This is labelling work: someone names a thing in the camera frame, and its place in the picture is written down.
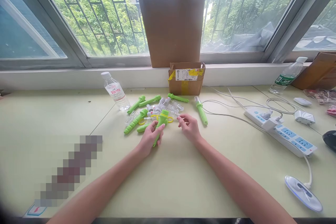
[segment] water bottle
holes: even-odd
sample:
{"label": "water bottle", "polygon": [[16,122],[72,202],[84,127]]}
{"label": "water bottle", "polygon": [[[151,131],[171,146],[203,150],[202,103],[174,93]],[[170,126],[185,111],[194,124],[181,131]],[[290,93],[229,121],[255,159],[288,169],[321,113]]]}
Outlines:
{"label": "water bottle", "polygon": [[104,80],[104,87],[109,95],[113,98],[120,110],[128,110],[130,108],[130,102],[127,100],[120,83],[111,77],[109,72],[103,72],[100,74]]}
{"label": "water bottle", "polygon": [[271,93],[281,93],[299,75],[303,63],[307,57],[298,57],[296,61],[289,65],[269,88]]}

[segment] brown cardboard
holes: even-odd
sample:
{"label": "brown cardboard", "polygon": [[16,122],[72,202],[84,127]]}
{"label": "brown cardboard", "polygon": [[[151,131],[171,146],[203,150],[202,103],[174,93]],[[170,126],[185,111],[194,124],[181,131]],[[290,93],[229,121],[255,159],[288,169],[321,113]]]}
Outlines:
{"label": "brown cardboard", "polygon": [[[197,76],[197,80],[176,80],[176,69],[203,69],[203,74]],[[182,62],[182,63],[170,63],[169,79],[169,92],[174,95],[199,95],[203,85],[203,78],[205,74],[205,64],[201,62]]]}
{"label": "brown cardboard", "polygon": [[139,0],[153,67],[200,59],[205,0]]}
{"label": "brown cardboard", "polygon": [[326,89],[336,86],[336,52],[320,52],[293,82],[299,89]]}

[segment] white power strip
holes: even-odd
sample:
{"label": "white power strip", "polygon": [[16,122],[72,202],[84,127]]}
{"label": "white power strip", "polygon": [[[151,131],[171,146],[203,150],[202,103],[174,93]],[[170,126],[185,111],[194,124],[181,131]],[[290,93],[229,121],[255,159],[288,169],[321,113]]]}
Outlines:
{"label": "white power strip", "polygon": [[[266,121],[260,116],[262,113],[262,111],[255,107],[246,110],[244,112],[244,115],[246,115],[255,124],[261,127],[261,125]],[[316,146],[309,143],[307,140],[300,137],[298,134],[294,133],[282,124],[276,126],[273,131],[267,133],[274,137],[276,140],[278,140],[281,144],[283,144],[287,149],[289,149],[299,158],[308,156],[317,149]]]}

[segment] white wall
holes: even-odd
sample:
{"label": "white wall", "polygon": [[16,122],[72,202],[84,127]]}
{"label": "white wall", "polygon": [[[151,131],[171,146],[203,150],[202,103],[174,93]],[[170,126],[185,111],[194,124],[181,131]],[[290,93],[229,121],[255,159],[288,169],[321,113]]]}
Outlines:
{"label": "white wall", "polygon": [[[269,85],[290,63],[206,65],[204,85]],[[100,68],[0,71],[0,89],[98,89],[103,87],[100,73],[109,71],[124,88],[168,87],[168,68]]]}

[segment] black mouse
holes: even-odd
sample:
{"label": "black mouse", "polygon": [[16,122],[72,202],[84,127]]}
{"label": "black mouse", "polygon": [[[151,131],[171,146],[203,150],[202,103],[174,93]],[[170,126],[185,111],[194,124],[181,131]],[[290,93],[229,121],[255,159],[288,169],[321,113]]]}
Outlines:
{"label": "black mouse", "polygon": [[336,152],[336,131],[328,131],[324,133],[322,137],[325,144],[328,145],[334,152]]}

